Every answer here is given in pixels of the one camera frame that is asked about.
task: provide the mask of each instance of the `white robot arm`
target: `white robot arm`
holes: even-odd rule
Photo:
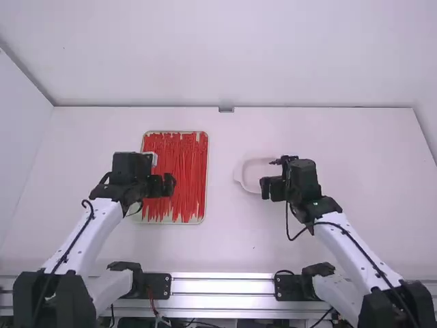
[[[262,198],[286,201],[291,212],[336,257],[347,279],[329,263],[315,264],[292,277],[278,297],[283,280],[275,276],[277,300],[290,301],[301,291],[304,297],[331,304],[353,327],[437,327],[432,296],[421,282],[406,282],[375,255],[360,238],[336,201],[322,195],[315,163],[297,156],[282,156],[271,164],[282,165],[281,176],[260,180]]]
[[[89,279],[89,274],[107,237],[132,204],[173,194],[175,179],[171,174],[153,175],[156,164],[154,153],[114,154],[112,172],[82,201],[85,212],[65,243],[39,271],[17,277],[15,327],[95,328],[97,317],[120,297],[150,292],[137,263],[114,262],[98,279]]]

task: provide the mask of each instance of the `white tabletop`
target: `white tabletop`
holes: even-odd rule
[[[413,110],[362,108],[57,108],[0,250],[1,270],[42,264],[79,220],[80,201],[110,170],[112,154],[140,151],[149,130],[208,133],[206,218],[190,226],[125,219],[99,264],[215,272],[335,264],[308,233],[287,240],[284,203],[263,201],[233,181],[238,161],[257,152],[313,159],[324,194],[381,259],[406,277],[437,277],[437,169]],[[301,228],[292,218],[292,233]]]

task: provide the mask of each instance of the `black cable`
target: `black cable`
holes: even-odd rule
[[[208,327],[212,327],[212,328],[222,328],[222,327],[220,327],[220,326],[217,326],[217,325],[213,325],[212,323],[203,323],[203,322],[201,322],[201,321],[187,321],[187,320],[178,320],[180,323],[190,323],[190,325],[191,324],[193,324],[193,323],[195,323],[196,325],[203,325],[203,326],[208,326]]]
[[[87,208],[86,205],[88,205],[89,209],[90,209],[90,214],[89,214],[89,216],[87,218],[87,221],[85,222],[85,224],[81,228],[81,230],[74,237],[74,239],[71,242],[70,246],[67,248],[66,252],[57,261],[56,265],[53,267],[53,270],[48,275],[46,283],[45,283],[44,287],[42,288],[40,298],[38,299],[38,302],[36,303],[35,312],[34,312],[34,315],[33,315],[33,318],[32,318],[32,327],[33,328],[35,327],[36,321],[38,319],[38,314],[40,313],[40,310],[41,310],[41,307],[42,307],[42,302],[44,300],[44,297],[45,297],[45,294],[47,292],[48,286],[50,285],[50,281],[53,279],[54,276],[56,276],[55,275],[56,270],[61,266],[62,263],[67,263],[67,261],[68,261],[68,259],[67,259],[68,254],[70,254],[72,248],[74,247],[74,245],[76,244],[76,242],[78,241],[78,239],[82,235],[82,233],[85,231],[85,229],[88,226],[89,222],[91,222],[91,220],[94,220],[94,207],[93,207],[93,204],[91,204],[91,202],[89,200],[82,200],[81,205],[84,208]]]
[[[290,275],[294,275],[294,272],[290,271],[290,270],[279,270],[279,271],[276,271],[276,273],[274,275],[277,275],[278,273],[289,273]]]
[[[308,227],[303,228],[300,232],[298,232],[298,234],[296,236],[294,236],[293,238],[290,237],[290,231],[288,230],[288,201],[285,202],[285,228],[287,230],[287,238],[289,241],[295,241],[301,234],[303,234],[305,232],[306,229],[308,229]]]
[[[369,254],[367,254],[367,252],[360,246],[360,244],[355,240],[354,237],[352,237],[350,235],[350,233],[343,228],[341,225],[333,223],[333,222],[315,222],[312,224],[307,225],[305,228],[303,228],[300,232],[298,232],[298,234],[293,237],[290,238],[288,231],[287,231],[287,236],[288,239],[290,241],[294,241],[296,240],[305,230],[307,230],[310,226],[318,226],[318,225],[327,225],[327,226],[333,226],[336,227],[337,229],[341,230],[342,234],[345,234],[356,246],[356,248],[358,248],[358,250],[364,255],[364,257],[369,261],[369,263],[372,265],[372,267],[376,270],[376,272],[378,273],[378,275],[385,281],[385,283],[387,284],[387,286],[391,289],[391,292],[393,293],[393,295],[395,295],[396,299],[399,301],[399,303],[401,304],[401,306],[403,307],[403,309],[405,310],[408,318],[410,319],[411,323],[413,324],[414,328],[419,328],[419,325],[416,322],[415,317],[412,315],[410,309],[408,309],[408,306],[406,305],[405,301],[402,299],[401,295],[399,295],[399,293],[396,291],[394,285],[392,285],[392,283],[390,282],[390,280],[385,276],[385,273],[380,269],[380,267],[375,263],[375,261],[373,261],[371,259],[371,257],[369,256]]]
[[[317,320],[317,322],[314,324],[314,325],[312,325],[310,328],[314,328],[315,326],[317,326],[319,323],[321,323],[322,321],[323,321],[323,319],[325,319],[326,318],[326,316],[333,310],[334,308],[333,307],[331,307],[328,311],[326,311],[325,312],[325,314],[319,319],[319,320]]]
[[[188,328],[191,326],[191,324],[196,320],[196,318],[193,318],[192,321],[190,321],[189,323],[187,323],[185,326],[182,326],[182,328]]]
[[[113,328],[115,326],[115,316],[114,316],[114,305],[111,304],[111,325],[109,326],[109,328]]]

